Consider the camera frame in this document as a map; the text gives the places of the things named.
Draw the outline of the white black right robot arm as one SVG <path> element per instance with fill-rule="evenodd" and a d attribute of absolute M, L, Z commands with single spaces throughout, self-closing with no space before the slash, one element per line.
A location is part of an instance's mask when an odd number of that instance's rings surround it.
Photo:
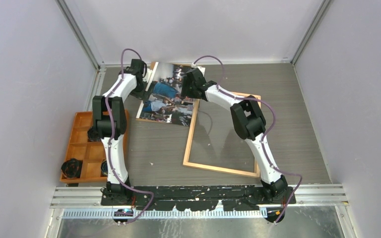
<path fill-rule="evenodd" d="M 186 72 L 182 96 L 202 99 L 227 109 L 231 113 L 235 133 L 248 144 L 257 162 L 264 199 L 272 204 L 291 200 L 292 189 L 279 171 L 267 144 L 266 119 L 257 98 L 239 96 L 214 81 L 206 81 L 199 68 Z"/>

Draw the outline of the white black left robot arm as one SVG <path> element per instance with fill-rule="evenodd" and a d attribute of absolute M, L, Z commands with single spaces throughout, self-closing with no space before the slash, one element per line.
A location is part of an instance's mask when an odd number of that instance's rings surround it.
<path fill-rule="evenodd" d="M 107 183 L 102 192 L 102 205 L 127 205 L 137 193 L 153 198 L 150 191 L 131 187 L 125 164 L 124 138 L 127 131 L 125 99 L 131 93 L 144 91 L 143 78 L 146 63 L 132 59 L 130 66 L 122 69 L 114 85 L 103 95 L 92 100 L 93 127 L 103 143 L 107 163 Z"/>

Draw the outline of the orange compartment tray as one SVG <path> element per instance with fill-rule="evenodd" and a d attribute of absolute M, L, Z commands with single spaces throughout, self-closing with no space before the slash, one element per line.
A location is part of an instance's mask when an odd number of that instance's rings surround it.
<path fill-rule="evenodd" d="M 65 154 L 65 161 L 72 158 L 80 161 L 79 172 L 73 178 L 60 175 L 62 183 L 90 183 L 107 181 L 101 172 L 101 164 L 106 159 L 105 149 L 101 141 L 88 140 L 88 130 L 93 125 L 92 112 L 77 112 Z"/>

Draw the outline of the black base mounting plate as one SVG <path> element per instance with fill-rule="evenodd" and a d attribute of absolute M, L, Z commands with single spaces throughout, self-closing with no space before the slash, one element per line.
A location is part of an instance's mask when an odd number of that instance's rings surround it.
<path fill-rule="evenodd" d="M 285 205 L 286 201 L 267 200 L 261 194 L 261 188 L 256 185 L 136 186 L 135 189 L 152 192 L 153 198 L 137 193 L 131 202 L 123 206 L 147 211 L 177 209 L 195 212 L 213 211 L 217 207 L 222 207 L 224 211 L 251 211 L 261 205 L 278 208 Z M 289 202 L 296 202 L 293 193 Z"/>

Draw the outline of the aluminium rail front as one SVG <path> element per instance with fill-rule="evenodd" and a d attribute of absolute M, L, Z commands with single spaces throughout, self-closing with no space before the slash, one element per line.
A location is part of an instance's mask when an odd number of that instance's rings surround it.
<path fill-rule="evenodd" d="M 273 222 L 291 207 L 347 206 L 339 184 L 289 188 L 265 198 L 257 185 L 139 186 L 130 199 L 111 196 L 101 187 L 58 187 L 51 208 L 76 219 L 264 218 Z"/>

